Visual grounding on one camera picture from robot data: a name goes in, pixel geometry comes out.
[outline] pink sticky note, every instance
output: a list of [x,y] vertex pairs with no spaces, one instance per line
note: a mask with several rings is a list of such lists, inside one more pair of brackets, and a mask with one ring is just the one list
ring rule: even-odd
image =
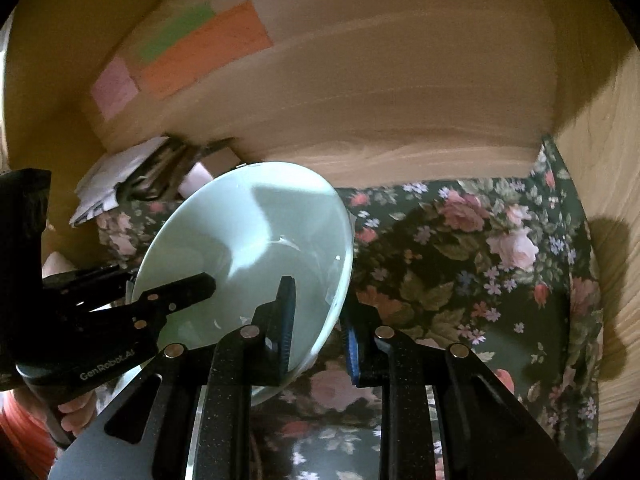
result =
[[124,110],[139,92],[127,64],[119,56],[110,61],[91,88],[91,95],[106,121]]

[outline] green sticky note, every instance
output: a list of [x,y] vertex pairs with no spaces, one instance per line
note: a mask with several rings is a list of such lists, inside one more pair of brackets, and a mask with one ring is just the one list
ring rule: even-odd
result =
[[209,4],[199,4],[179,16],[175,16],[140,47],[138,51],[140,59],[145,63],[151,63],[170,46],[199,28],[215,15],[216,13]]

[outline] red clothing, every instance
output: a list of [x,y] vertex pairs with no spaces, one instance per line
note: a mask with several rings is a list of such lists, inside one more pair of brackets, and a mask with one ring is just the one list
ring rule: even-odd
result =
[[2,394],[0,428],[29,469],[46,480],[56,458],[56,446],[44,423],[27,413],[13,392]]

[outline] orange sticky note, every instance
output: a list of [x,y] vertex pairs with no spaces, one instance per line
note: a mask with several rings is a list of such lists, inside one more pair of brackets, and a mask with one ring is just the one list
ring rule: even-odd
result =
[[221,12],[142,70],[157,98],[168,97],[207,73],[273,45],[248,0]]

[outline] floral fabric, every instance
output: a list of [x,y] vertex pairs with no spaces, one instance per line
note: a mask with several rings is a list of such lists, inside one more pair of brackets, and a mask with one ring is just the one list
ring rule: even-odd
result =
[[[469,345],[585,478],[596,459],[602,310],[589,229],[552,140],[529,178],[338,193],[357,217],[360,302],[420,344]],[[174,209],[104,213],[101,239],[137,264]],[[334,330],[311,369],[253,410],[263,478],[377,479],[381,418],[380,392],[351,385]]]

